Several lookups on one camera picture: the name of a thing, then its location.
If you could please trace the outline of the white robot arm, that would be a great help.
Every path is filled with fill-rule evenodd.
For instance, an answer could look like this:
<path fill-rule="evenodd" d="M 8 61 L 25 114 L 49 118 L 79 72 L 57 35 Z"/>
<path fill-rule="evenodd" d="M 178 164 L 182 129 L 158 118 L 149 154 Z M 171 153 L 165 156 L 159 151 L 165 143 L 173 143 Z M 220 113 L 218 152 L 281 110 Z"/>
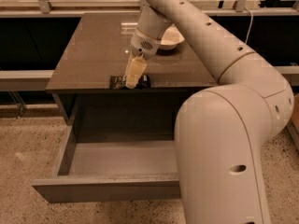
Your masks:
<path fill-rule="evenodd" d="M 145 1 L 131 40 L 126 87 L 135 87 L 170 25 L 218 82 L 189 97 L 175 122 L 186 223 L 271 224 L 261 149 L 291 119 L 289 82 L 189 0 Z"/>

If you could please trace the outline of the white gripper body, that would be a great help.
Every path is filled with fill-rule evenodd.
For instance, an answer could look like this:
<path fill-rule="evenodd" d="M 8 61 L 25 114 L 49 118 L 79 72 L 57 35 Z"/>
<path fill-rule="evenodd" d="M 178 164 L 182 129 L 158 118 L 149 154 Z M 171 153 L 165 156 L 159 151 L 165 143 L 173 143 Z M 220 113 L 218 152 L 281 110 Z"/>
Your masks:
<path fill-rule="evenodd" d="M 142 56 L 145 60 L 148 60 L 156 54 L 160 44 L 160 40 L 144 35 L 138 29 L 135 29 L 130 48 L 134 56 Z"/>

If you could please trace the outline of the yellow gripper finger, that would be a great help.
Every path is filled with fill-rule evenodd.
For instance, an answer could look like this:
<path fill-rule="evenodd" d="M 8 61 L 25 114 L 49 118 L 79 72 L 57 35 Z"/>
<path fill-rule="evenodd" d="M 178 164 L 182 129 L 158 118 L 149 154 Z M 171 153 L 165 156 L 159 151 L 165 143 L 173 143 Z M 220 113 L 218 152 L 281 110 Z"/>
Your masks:
<path fill-rule="evenodd" d="M 128 63 L 126 65 L 126 68 L 125 68 L 125 76 L 128 77 L 129 75 L 129 69 L 130 69 L 130 65 L 131 65 L 131 62 L 132 62 L 132 59 L 135 58 L 135 55 L 130 52 L 130 55 L 129 55 L 129 58 L 128 58 Z"/>
<path fill-rule="evenodd" d="M 146 67 L 147 62 L 143 57 L 139 56 L 132 59 L 129 75 L 126 77 L 126 85 L 129 87 L 129 89 L 133 89 L 135 87 Z"/>

